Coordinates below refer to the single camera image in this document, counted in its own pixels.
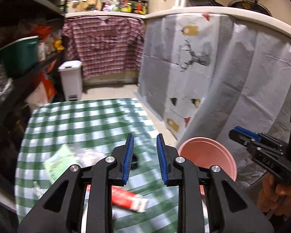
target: table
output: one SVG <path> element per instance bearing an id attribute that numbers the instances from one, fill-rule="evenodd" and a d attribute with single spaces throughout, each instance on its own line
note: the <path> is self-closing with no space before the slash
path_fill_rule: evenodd
<path id="1" fill-rule="evenodd" d="M 149 201 L 142 214 L 113 206 L 116 213 L 114 230 L 123 233 L 176 232 L 178 188 L 164 186 L 156 150 L 158 132 L 141 104 L 132 98 L 50 103 L 33 112 L 16 169 L 19 221 L 38 200 L 31 190 L 33 181 L 37 181 L 43 192 L 50 187 L 43 162 L 62 144 L 78 143 L 82 148 L 94 148 L 110 155 L 114 147 L 125 143 L 127 133 L 134 136 L 138 168 L 130 171 L 125 189 Z"/>

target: red plaid shirt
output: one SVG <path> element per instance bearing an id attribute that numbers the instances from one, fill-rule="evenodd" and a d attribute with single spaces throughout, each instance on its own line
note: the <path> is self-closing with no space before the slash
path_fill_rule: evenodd
<path id="1" fill-rule="evenodd" d="M 139 71 L 143 52 L 142 20 L 112 16 L 66 18 L 63 35 L 69 38 L 67 56 L 83 63 L 83 79 Z"/>

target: pan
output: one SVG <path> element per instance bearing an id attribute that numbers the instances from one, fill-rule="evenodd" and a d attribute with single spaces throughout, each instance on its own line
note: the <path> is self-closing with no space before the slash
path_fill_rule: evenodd
<path id="1" fill-rule="evenodd" d="M 234 0 L 228 4 L 228 7 L 251 10 L 272 17 L 270 11 L 258 0 Z"/>
<path id="2" fill-rule="evenodd" d="M 195 6 L 223 6 L 221 3 L 216 2 L 216 0 L 190 0 L 189 4 L 191 7 L 195 7 Z"/>

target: pink trash bin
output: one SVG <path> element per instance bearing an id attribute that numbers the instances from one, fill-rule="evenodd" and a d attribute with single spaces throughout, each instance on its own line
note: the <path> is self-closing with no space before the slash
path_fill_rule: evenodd
<path id="1" fill-rule="evenodd" d="M 178 153 L 196 166 L 210 168 L 212 165 L 218 165 L 232 180 L 236 180 L 237 167 L 233 156 L 215 140 L 207 137 L 191 138 L 180 146 Z M 200 193 L 205 195 L 203 186 L 200 186 Z"/>

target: tile floor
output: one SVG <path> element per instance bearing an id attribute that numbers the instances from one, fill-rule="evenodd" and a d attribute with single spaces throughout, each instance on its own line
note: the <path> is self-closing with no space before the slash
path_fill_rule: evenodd
<path id="1" fill-rule="evenodd" d="M 137 91 L 137 85 L 110 85 L 85 88 L 81 100 L 136 98 L 134 93 Z M 175 139 L 173 134 L 166 128 L 165 124 L 158 120 L 156 116 L 154 116 L 143 104 L 142 106 L 147 112 L 149 118 L 152 120 L 157 131 L 163 134 L 165 143 L 167 145 L 175 146 L 177 140 Z"/>

